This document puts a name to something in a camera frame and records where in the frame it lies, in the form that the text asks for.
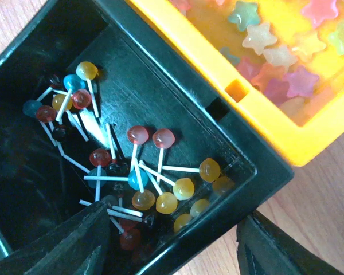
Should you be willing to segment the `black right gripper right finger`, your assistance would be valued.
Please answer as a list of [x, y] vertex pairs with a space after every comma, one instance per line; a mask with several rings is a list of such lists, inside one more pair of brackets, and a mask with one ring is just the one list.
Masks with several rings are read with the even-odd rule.
[[237, 242], [241, 274], [342, 274], [258, 211], [239, 222]]

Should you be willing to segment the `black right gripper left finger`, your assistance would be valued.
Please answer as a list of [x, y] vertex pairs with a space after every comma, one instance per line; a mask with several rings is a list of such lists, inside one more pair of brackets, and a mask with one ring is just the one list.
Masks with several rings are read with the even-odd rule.
[[0, 260], [0, 274], [102, 274], [109, 238], [106, 208], [95, 202]]

